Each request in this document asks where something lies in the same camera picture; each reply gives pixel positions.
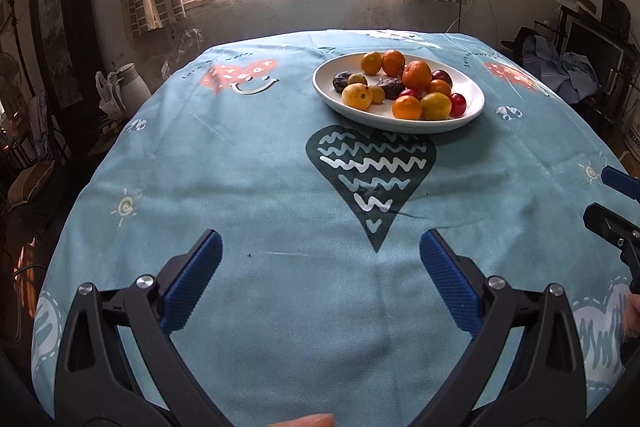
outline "plastic bag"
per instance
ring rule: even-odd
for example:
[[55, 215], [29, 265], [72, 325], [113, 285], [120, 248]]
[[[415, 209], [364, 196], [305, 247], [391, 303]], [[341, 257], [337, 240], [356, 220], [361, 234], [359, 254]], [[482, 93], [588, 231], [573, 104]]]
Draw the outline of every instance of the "plastic bag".
[[120, 86], [118, 85], [118, 77], [115, 73], [109, 73], [107, 78], [102, 72], [95, 73], [95, 88], [100, 94], [100, 109], [114, 121], [120, 121], [124, 118], [124, 107], [120, 101]]

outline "brown cushion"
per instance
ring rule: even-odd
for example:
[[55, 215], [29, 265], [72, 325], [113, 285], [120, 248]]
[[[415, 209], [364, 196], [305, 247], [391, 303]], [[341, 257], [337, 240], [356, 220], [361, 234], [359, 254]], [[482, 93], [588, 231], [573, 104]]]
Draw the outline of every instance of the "brown cushion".
[[28, 203], [41, 192], [53, 174], [54, 164], [53, 160], [43, 160], [18, 174], [7, 194], [11, 208]]

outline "tablecloth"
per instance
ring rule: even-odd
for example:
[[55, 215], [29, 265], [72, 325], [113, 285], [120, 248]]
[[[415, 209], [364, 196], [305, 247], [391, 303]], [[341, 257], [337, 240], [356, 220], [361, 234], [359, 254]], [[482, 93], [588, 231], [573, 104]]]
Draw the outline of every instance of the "tablecloth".
[[[398, 49], [478, 83], [482, 115], [407, 136], [326, 107], [315, 69]], [[32, 376], [53, 414], [60, 336], [78, 285], [130, 285], [220, 232], [222, 263], [172, 341], [238, 426], [333, 412], [340, 425], [407, 425], [470, 340], [420, 263], [436, 228], [515, 288], [564, 285], [593, 408], [623, 370], [628, 269], [583, 226], [597, 201], [638, 222], [603, 185], [617, 159], [533, 77], [464, 35], [302, 32], [224, 44], [172, 74], [125, 127], [71, 211], [39, 297]], [[145, 396], [162, 399], [128, 330]], [[496, 396], [512, 335], [482, 401]]]

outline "white plate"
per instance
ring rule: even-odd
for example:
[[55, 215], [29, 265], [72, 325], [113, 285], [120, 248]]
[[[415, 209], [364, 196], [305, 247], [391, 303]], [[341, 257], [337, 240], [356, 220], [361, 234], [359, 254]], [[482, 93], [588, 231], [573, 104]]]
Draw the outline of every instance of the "white plate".
[[[449, 120], [440, 121], [424, 121], [424, 120], [399, 120], [394, 118], [391, 113], [392, 100], [385, 100], [381, 104], [372, 103], [366, 111], [354, 109], [342, 103], [340, 93], [334, 89], [334, 76], [343, 71], [353, 71], [353, 73], [362, 73], [360, 69], [360, 59], [364, 53], [354, 53], [345, 55], [344, 57], [332, 58], [322, 64], [314, 73], [314, 88], [320, 95], [320, 98], [341, 115], [350, 120], [382, 129], [385, 131], [404, 132], [413, 134], [436, 134], [440, 132], [452, 131], [466, 125], [476, 118], [484, 107], [484, 93], [474, 81], [466, 74], [447, 66], [441, 62], [430, 60], [423, 57], [415, 57], [414, 55], [404, 55], [406, 63], [412, 60], [425, 61], [431, 71], [444, 70], [450, 74], [453, 81], [453, 92], [458, 92], [466, 99], [466, 112], [460, 118], [450, 118]], [[382, 70], [381, 74], [375, 76], [365, 75], [369, 86], [377, 84], [383, 78], [388, 78]]]

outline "silver bolt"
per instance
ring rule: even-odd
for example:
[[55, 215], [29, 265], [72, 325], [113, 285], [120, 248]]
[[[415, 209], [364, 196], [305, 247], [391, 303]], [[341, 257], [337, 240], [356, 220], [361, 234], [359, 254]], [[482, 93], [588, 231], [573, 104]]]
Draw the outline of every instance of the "silver bolt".
[[556, 297], [561, 296], [564, 293], [564, 288], [561, 285], [553, 283], [549, 285], [549, 292]]
[[81, 285], [78, 286], [78, 293], [80, 295], [89, 295], [89, 293], [91, 293], [93, 289], [94, 289], [93, 284], [91, 284], [90, 282], [83, 282]]
[[153, 286], [154, 278], [151, 275], [141, 275], [136, 279], [136, 286], [143, 290]]
[[495, 275], [493, 277], [489, 277], [489, 287], [494, 290], [501, 290], [506, 284], [507, 283], [502, 277], [497, 277]]

